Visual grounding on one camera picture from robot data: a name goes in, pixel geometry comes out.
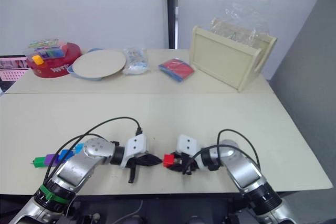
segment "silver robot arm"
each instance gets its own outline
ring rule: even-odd
[[[181,135],[178,139],[177,151],[190,157],[202,148],[194,138]],[[224,140],[221,144],[238,147],[232,140]],[[253,161],[232,148],[220,147],[219,152],[222,165],[226,167],[239,192],[249,200],[255,219],[259,223],[299,224],[287,203],[272,189]],[[217,148],[213,148],[199,155],[195,161],[198,167],[204,170],[209,165],[217,164],[217,157]]]
[[[143,134],[129,139],[125,147],[99,137],[87,140],[82,151],[68,159],[46,184],[40,186],[10,224],[25,218],[55,223],[98,165],[117,164],[125,168],[130,158],[146,151]]]

